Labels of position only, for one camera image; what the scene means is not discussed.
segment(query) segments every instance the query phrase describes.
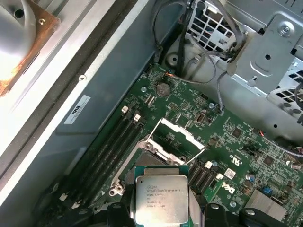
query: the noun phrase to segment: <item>ram slot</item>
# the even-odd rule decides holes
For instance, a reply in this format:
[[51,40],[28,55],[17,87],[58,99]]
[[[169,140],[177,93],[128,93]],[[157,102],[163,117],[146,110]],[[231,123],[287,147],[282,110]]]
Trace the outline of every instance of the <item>ram slot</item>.
[[69,191],[72,191],[73,189],[75,190],[75,188],[77,188],[75,184],[78,185],[79,182],[82,182],[85,177],[89,175],[90,171],[94,168],[96,162],[99,161],[100,157],[104,154],[104,150],[106,149],[106,147],[110,145],[113,139],[115,139],[120,130],[125,127],[125,120],[126,118],[124,119],[123,116],[118,119],[118,121],[113,127],[113,130],[110,133],[111,136],[107,139],[106,143],[103,144],[103,146],[99,149],[98,152],[93,149],[88,149],[88,151],[83,155],[78,164],[69,174],[68,179],[64,182],[62,188],[60,189],[62,193],[67,193]]
[[81,185],[81,190],[76,194],[76,196],[72,197],[72,200],[75,202],[78,202],[83,194],[86,193],[86,191],[89,189],[95,178],[100,174],[103,167],[107,165],[108,161],[111,159],[113,155],[115,155],[116,150],[119,148],[122,141],[124,141],[125,138],[127,138],[128,134],[134,129],[134,124],[132,121],[129,121],[127,126],[123,129],[122,132],[120,132],[119,136],[115,137],[114,143],[111,143],[109,146],[106,146],[108,149],[103,149],[103,153],[105,153],[104,156],[102,156],[101,160],[98,162],[98,164],[95,166],[93,171],[90,171],[90,174],[87,178],[79,185]]
[[127,148],[133,143],[134,139],[138,136],[141,131],[141,126],[136,125],[136,128],[132,130],[127,138],[123,141],[119,149],[116,151],[115,155],[112,157],[110,162],[107,163],[102,172],[99,173],[97,179],[94,181],[92,186],[87,191],[86,195],[83,197],[81,204],[91,205],[95,203],[102,195],[101,187],[108,179],[108,175],[113,171],[116,165],[119,163],[123,153],[127,150]]

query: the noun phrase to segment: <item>sticker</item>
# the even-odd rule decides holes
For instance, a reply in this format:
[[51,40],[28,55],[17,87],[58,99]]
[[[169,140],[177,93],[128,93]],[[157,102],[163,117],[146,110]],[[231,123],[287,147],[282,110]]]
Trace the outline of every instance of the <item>sticker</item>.
[[89,102],[90,97],[89,96],[82,96],[80,101],[77,103],[76,107],[71,111],[71,114],[68,116],[68,118],[65,120],[64,124],[73,124],[77,117],[80,115],[86,104]]
[[228,168],[226,171],[225,171],[225,176],[227,176],[229,179],[233,179],[233,177],[236,175],[236,172],[232,171],[230,168]]

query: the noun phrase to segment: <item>white label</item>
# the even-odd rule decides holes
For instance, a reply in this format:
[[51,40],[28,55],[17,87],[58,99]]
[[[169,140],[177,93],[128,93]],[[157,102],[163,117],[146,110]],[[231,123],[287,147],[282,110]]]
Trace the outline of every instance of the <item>white label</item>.
[[77,103],[75,108],[71,111],[71,114],[68,116],[68,118],[65,120],[64,124],[73,124],[77,117],[80,115],[86,104],[89,102],[90,97],[89,96],[82,96],[80,101]]
[[229,184],[227,184],[225,182],[223,182],[222,188],[224,188],[225,190],[228,190],[230,194],[233,194],[235,192],[235,189],[230,187]]
[[230,168],[228,168],[226,171],[225,171],[225,176],[227,176],[229,179],[233,179],[233,177],[236,175],[236,172],[235,171],[232,171]]

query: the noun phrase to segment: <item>capacitor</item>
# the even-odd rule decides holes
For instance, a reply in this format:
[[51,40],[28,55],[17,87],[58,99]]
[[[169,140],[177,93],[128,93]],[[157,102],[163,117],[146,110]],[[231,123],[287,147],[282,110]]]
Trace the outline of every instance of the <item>capacitor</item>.
[[300,165],[296,165],[296,164],[291,164],[290,165],[291,169],[295,169],[295,170],[300,170],[302,167]]
[[245,175],[245,178],[246,178],[246,180],[249,180],[249,181],[251,181],[251,182],[254,182],[255,181],[255,176],[253,175],[253,174],[246,174]]

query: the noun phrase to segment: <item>motherboard mounting screw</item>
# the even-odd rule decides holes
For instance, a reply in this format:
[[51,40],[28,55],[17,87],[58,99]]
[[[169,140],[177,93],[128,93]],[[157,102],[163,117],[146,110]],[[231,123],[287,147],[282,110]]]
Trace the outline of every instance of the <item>motherboard mounting screw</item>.
[[41,18],[41,19],[38,20],[38,22],[39,22],[39,24],[44,25],[45,20],[43,18]]
[[231,201],[229,204],[231,207],[235,208],[237,206],[237,203],[235,201]]
[[256,213],[253,210],[246,210],[246,213],[249,215],[255,215]]
[[79,76],[79,81],[85,81],[85,80],[86,80],[86,76],[85,75]]
[[212,204],[210,205],[211,208],[213,208],[214,210],[219,209],[219,206],[217,204]]
[[145,93],[145,92],[147,92],[147,88],[146,88],[146,87],[142,87],[142,88],[141,88],[141,91],[142,91],[143,93]]
[[287,25],[282,25],[279,27],[278,33],[282,37],[288,37],[290,34],[290,27]]

